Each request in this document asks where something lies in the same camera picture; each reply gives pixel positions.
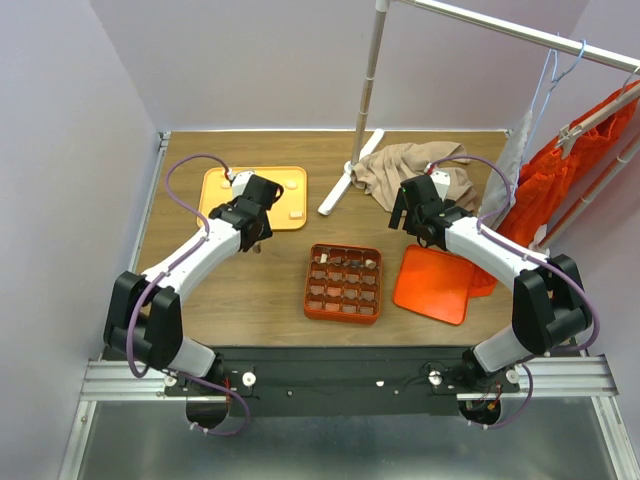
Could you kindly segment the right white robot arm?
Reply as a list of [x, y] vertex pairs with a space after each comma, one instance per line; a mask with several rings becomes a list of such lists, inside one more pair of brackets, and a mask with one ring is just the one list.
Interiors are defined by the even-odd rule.
[[599, 332], [596, 309], [571, 257], [526, 249], [469, 211], [446, 205], [430, 176], [400, 184], [389, 226], [425, 247], [437, 246], [472, 262], [513, 295], [510, 326], [467, 349], [458, 365], [443, 372], [445, 379], [480, 392], [504, 368], [553, 351], [575, 351], [570, 338], [586, 330]]

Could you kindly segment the orange compartment box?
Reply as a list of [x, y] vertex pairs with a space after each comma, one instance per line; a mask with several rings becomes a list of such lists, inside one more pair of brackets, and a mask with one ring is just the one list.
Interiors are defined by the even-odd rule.
[[[320, 263], [321, 254], [328, 260]], [[341, 257], [341, 265], [331, 259]], [[376, 267], [365, 267], [371, 259]], [[359, 267], [349, 265], [359, 260]], [[303, 310], [307, 318], [356, 325], [372, 325], [381, 313], [382, 256], [368, 247], [316, 243], [311, 247], [304, 287]]]

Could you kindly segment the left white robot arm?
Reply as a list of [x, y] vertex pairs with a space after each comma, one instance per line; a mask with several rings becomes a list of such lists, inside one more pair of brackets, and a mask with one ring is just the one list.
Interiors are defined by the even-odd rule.
[[233, 198], [201, 216], [202, 226], [180, 248], [141, 274], [130, 271], [115, 280], [103, 340], [154, 370], [187, 374], [201, 395], [214, 393], [222, 380], [210, 347], [183, 333], [182, 304], [222, 262], [273, 235], [267, 213], [284, 187], [251, 171], [231, 183]]

